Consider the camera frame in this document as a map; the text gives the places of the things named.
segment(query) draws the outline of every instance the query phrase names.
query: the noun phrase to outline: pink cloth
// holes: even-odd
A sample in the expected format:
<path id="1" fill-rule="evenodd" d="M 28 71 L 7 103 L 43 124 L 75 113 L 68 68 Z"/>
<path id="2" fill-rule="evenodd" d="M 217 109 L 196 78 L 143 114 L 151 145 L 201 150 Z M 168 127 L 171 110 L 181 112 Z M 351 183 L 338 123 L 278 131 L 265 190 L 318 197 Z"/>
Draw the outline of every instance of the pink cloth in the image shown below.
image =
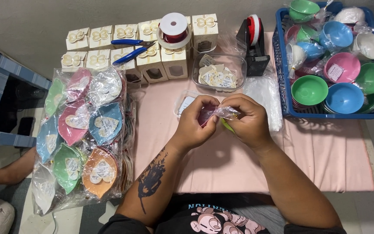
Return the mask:
<path id="1" fill-rule="evenodd" d="M 271 58 L 272 33 L 265 34 Z M 174 134 L 178 118 L 174 102 L 185 90 L 218 98 L 231 93 L 197 89 L 191 79 L 172 80 L 142 88 L 136 134 L 135 175 L 137 178 Z M 284 137 L 275 138 L 284 152 L 321 191 L 373 191 L 368 154 L 357 120 L 284 120 Z M 185 158 L 174 192 L 258 192 L 268 186 L 252 151 L 222 124 L 202 146 Z"/>

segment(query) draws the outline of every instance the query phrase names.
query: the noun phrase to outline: green leaf-shaped dish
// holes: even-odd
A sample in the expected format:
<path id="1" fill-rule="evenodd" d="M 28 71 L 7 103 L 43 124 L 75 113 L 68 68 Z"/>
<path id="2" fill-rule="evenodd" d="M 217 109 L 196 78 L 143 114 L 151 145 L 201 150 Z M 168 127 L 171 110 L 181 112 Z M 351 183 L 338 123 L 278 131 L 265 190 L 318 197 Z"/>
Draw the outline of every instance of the green leaf-shaped dish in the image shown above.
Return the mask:
<path id="1" fill-rule="evenodd" d="M 45 102 L 45 110 L 48 117 L 52 116 L 60 104 L 65 100 L 64 94 L 64 84 L 59 79 L 54 79 L 52 86 L 49 89 Z"/>
<path id="2" fill-rule="evenodd" d="M 66 169 L 67 158 L 76 158 L 77 162 L 79 162 L 76 179 L 71 177 Z M 57 182 L 65 189 L 66 194 L 69 194 L 74 189 L 81 176 L 81 155 L 73 147 L 69 147 L 65 143 L 61 143 L 60 148 L 54 155 L 53 159 L 53 173 L 57 178 Z"/>

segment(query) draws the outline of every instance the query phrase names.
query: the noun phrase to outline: clear plastic container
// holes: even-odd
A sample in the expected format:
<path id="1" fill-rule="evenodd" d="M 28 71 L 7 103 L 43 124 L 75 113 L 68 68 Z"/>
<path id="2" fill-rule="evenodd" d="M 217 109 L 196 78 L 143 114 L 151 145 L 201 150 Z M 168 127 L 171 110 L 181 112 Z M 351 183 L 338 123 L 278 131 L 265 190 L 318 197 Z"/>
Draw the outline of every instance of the clear plastic container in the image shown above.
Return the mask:
<path id="1" fill-rule="evenodd" d="M 174 115 L 180 118 L 181 113 L 186 109 L 197 96 L 203 95 L 190 90 L 183 90 L 177 100 L 174 102 Z"/>
<path id="2" fill-rule="evenodd" d="M 206 84 L 200 84 L 199 83 L 199 69 L 201 68 L 199 66 L 200 60 L 204 55 L 210 55 L 214 61 L 215 65 L 224 64 L 225 67 L 229 68 L 229 70 L 236 76 L 237 78 L 237 85 L 236 88 L 221 88 L 221 87 L 214 87 Z M 215 89 L 217 91 L 222 92 L 235 92 L 236 90 L 243 87 L 245 84 L 245 78 L 246 78 L 246 72 L 247 72 L 247 64 L 246 61 L 235 55 L 228 55 L 228 54 L 217 54 L 217 53 L 200 53 L 193 63 L 193 70 L 191 72 L 192 79 L 197 87 L 202 89 Z"/>

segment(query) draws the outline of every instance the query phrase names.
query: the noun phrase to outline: tape roll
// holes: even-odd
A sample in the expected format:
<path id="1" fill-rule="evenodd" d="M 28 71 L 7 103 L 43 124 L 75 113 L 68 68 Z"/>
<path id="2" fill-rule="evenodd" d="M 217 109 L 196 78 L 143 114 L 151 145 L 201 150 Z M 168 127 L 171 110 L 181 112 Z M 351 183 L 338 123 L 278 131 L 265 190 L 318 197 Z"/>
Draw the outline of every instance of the tape roll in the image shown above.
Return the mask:
<path id="1" fill-rule="evenodd" d="M 166 49 L 175 50 L 178 48 L 182 48 L 183 46 L 187 45 L 187 43 L 191 39 L 192 31 L 191 31 L 191 27 L 189 24 L 187 24 L 187 31 L 188 31 L 187 36 L 184 38 L 184 40 L 177 42 L 177 43 L 168 43 L 168 42 L 165 42 L 163 39 L 163 31 L 160 28 L 158 28 L 157 41 L 162 47 Z"/>
<path id="2" fill-rule="evenodd" d="M 257 15 L 253 14 L 247 18 L 247 21 L 248 21 L 249 31 L 251 34 L 250 43 L 251 43 L 251 46 L 254 46 L 258 43 L 259 36 L 261 34 L 261 19 Z"/>
<path id="3" fill-rule="evenodd" d="M 187 28 L 187 19 L 180 13 L 169 13 L 164 15 L 160 21 L 160 29 L 170 36 L 182 34 Z"/>

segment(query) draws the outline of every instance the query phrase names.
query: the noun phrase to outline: teddy bear graphic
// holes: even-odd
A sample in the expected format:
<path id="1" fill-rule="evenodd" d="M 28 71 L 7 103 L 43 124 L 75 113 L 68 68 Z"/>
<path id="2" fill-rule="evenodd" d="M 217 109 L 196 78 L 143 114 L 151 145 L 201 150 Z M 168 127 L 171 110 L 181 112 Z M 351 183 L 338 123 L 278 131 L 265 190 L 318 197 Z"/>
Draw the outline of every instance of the teddy bear graphic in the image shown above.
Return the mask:
<path id="1" fill-rule="evenodd" d="M 210 207 L 197 207 L 197 212 L 193 212 L 191 215 L 199 215 L 197 221 L 190 223 L 194 231 L 203 231 L 208 234 L 217 234 L 222 231 L 223 234 L 257 234 L 258 231 L 264 230 L 265 227 L 257 224 L 246 217 L 231 214 L 225 210 L 222 213 L 216 213 L 213 208 Z M 223 226 L 220 220 L 215 216 L 218 214 L 225 220 Z M 239 230 L 238 226 L 245 226 L 245 233 Z"/>

